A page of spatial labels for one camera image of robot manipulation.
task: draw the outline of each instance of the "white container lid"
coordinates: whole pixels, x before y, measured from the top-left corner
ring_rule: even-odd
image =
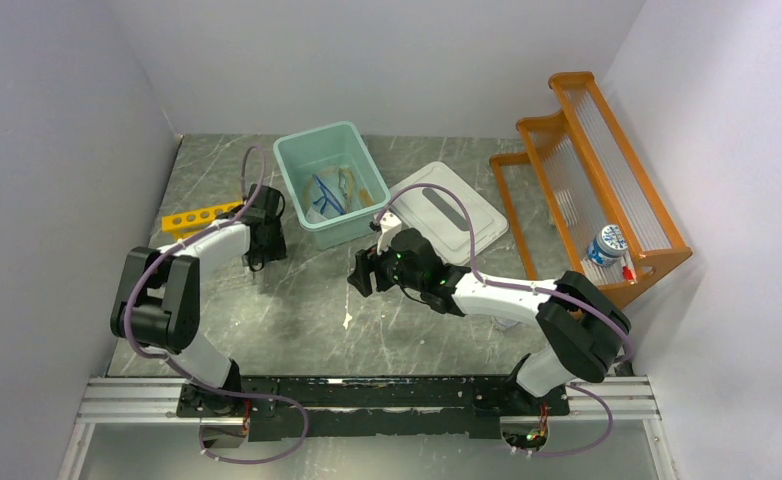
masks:
[[[603,253],[611,257],[620,257],[627,252],[627,241],[621,233],[621,227],[606,225],[597,235],[597,244]]]
[[[506,217],[444,163],[432,162],[409,175],[390,189],[391,195],[413,183],[434,183],[459,197],[473,223],[477,255],[509,229]],[[431,188],[409,190],[391,205],[391,210],[404,223],[418,229],[445,262],[465,265],[470,261],[470,233],[465,216],[447,194]]]

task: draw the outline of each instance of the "gray marble surface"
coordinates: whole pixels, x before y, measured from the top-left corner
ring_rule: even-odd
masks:
[[[187,135],[153,227],[150,246],[172,242],[160,217],[240,198],[240,161],[252,143],[264,147],[267,181],[287,191],[273,155],[279,135]],[[427,163],[446,163],[504,213],[488,159],[523,150],[520,140],[365,136],[391,187]],[[260,172],[251,160],[248,179]],[[568,261],[528,166],[506,170],[515,207],[541,278],[561,275]],[[200,331],[234,358],[244,374],[389,375],[508,372],[522,355],[543,347],[537,327],[500,331],[487,317],[442,316],[406,299],[398,289],[362,298],[346,283],[353,254],[375,241],[364,237],[318,250],[297,220],[290,199],[282,217],[288,258],[256,274],[239,260],[203,284]],[[485,273],[523,278],[510,232],[478,257]],[[352,316],[347,328],[344,322]],[[135,358],[118,342],[108,370],[115,376],[166,376],[158,362]]]

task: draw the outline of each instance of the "plastic tub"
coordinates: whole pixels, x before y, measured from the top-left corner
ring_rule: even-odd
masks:
[[[300,225],[311,232],[318,248],[371,233],[371,217],[388,202],[390,194],[355,125],[339,122],[288,135],[276,140],[273,152]],[[313,199],[307,198],[305,191],[313,182],[312,175],[336,168],[352,172],[357,208],[328,220],[307,220]]]

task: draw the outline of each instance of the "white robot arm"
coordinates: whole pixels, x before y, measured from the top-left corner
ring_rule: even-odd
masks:
[[[377,291],[395,286],[417,291],[439,313],[489,315],[541,328],[547,346],[527,357],[517,374],[517,383],[535,397],[577,377],[602,381],[629,333],[624,314],[580,273],[543,281],[477,278],[470,268],[445,264],[420,232],[402,229],[393,214],[386,213],[377,227],[379,242],[356,253],[348,282],[366,297],[373,293],[373,274]],[[605,315],[620,335],[565,297]]]
[[[252,208],[238,221],[227,219],[240,209],[212,222],[216,232],[185,247],[179,240],[158,249],[138,247],[129,252],[111,316],[111,330],[124,337],[123,314],[135,283],[163,252],[179,249],[159,265],[132,308],[132,332],[147,353],[166,354],[199,381],[218,388],[239,389],[240,372],[235,362],[220,353],[202,333],[200,284],[219,266],[242,258],[250,269],[267,261],[285,258],[286,247],[279,218],[282,194],[262,186]],[[152,290],[162,290],[159,297]]]

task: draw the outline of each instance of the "purple cable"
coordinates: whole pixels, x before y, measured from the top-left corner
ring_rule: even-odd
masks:
[[[603,443],[603,441],[605,441],[607,438],[609,438],[609,435],[612,433],[612,427],[615,424],[615,418],[612,416],[612,409],[609,408],[609,405],[606,405],[606,402],[602,398],[600,398],[600,396],[597,395],[596,393],[592,393],[592,392],[590,392],[590,391],[588,391],[588,390],[586,390],[586,389],[584,389],[582,387],[577,387],[576,385],[571,385],[569,383],[565,384],[565,386],[568,387],[568,388],[571,388],[573,390],[576,390],[576,391],[578,391],[580,393],[584,393],[584,394],[588,395],[589,397],[597,400],[597,403],[599,403],[603,407],[603,410],[606,410],[606,420],[607,420],[606,430],[603,431],[602,435],[597,437],[597,440],[594,440],[593,442],[591,442],[591,443],[589,443],[587,445],[583,445],[583,446],[578,447],[578,448],[573,448],[571,450],[563,450],[561,452],[534,452],[532,450],[526,450],[526,449],[523,449],[523,448],[517,448],[517,450],[529,453],[533,457],[542,457],[542,458],[569,457],[571,455],[578,455],[580,453],[585,453],[585,452],[591,450],[592,448],[600,445],[601,443]],[[500,447],[498,447],[498,448],[506,449],[506,448],[513,448],[513,447],[510,447],[509,445],[500,445]]]
[[[300,448],[300,446],[303,444],[303,442],[306,440],[306,437],[308,436],[308,432],[309,432],[308,411],[305,409],[305,407],[303,407],[299,402],[297,402],[293,398],[284,397],[282,395],[274,395],[274,394],[267,394],[267,393],[232,392],[229,390],[224,390],[222,388],[215,387],[213,385],[208,385],[207,383],[204,383],[194,378],[194,376],[191,375],[188,371],[186,371],[181,366],[173,362],[167,356],[167,354],[155,354],[155,353],[145,352],[144,349],[141,347],[141,344],[138,343],[138,341],[135,339],[134,335],[132,334],[132,308],[134,307],[135,303],[138,301],[138,295],[141,294],[141,291],[144,289],[145,285],[147,284],[147,280],[149,280],[149,278],[153,275],[153,273],[155,273],[158,266],[161,265],[167,257],[173,255],[179,250],[182,250],[183,248],[187,248],[193,245],[194,243],[198,242],[200,239],[204,238],[205,236],[209,235],[212,232],[215,232],[217,230],[220,230],[221,228],[228,227],[234,224],[243,216],[243,214],[250,207],[250,205],[253,204],[256,197],[258,197],[259,192],[261,191],[261,186],[263,185],[264,182],[265,170],[267,168],[267,156],[264,153],[264,149],[260,145],[250,145],[250,147],[247,149],[247,152],[244,154],[244,160],[241,164],[242,195],[246,195],[246,190],[247,190],[246,181],[244,178],[244,174],[246,172],[246,167],[247,167],[247,158],[250,156],[250,152],[252,152],[253,150],[258,150],[258,152],[261,154],[261,173],[259,174],[259,179],[258,182],[256,183],[258,185],[257,188],[253,191],[252,195],[250,195],[250,198],[248,198],[247,201],[244,202],[244,206],[241,207],[241,209],[238,210],[238,212],[226,222],[220,223],[218,225],[209,225],[203,230],[191,235],[184,241],[178,242],[176,245],[173,245],[169,249],[165,250],[161,255],[159,255],[153,261],[153,263],[146,270],[144,270],[144,273],[141,275],[141,278],[139,278],[138,282],[135,283],[134,288],[132,288],[132,293],[129,294],[129,299],[126,301],[126,308],[123,311],[123,336],[126,338],[126,341],[129,342],[129,346],[132,347],[132,350],[136,354],[140,355],[141,357],[149,358],[149,359],[157,358],[160,360],[166,360],[167,365],[169,365],[170,368],[176,371],[176,373],[178,373],[180,376],[184,377],[188,381],[212,393],[216,393],[218,395],[223,395],[228,397],[234,397],[234,398],[281,401],[293,405],[294,407],[297,408],[297,410],[300,411],[300,414],[303,416],[303,431],[300,434],[300,438],[297,440],[297,443],[295,443],[294,445],[291,446],[291,448],[285,450],[284,452],[278,455],[274,455],[268,458],[263,458],[261,460],[239,460],[235,458],[221,457],[219,455],[215,455],[210,451],[208,451],[203,445],[202,430],[200,430],[200,446],[202,447],[203,453],[207,457],[221,462],[235,463],[239,465],[258,465],[261,463],[273,462],[297,451],[297,449]]]

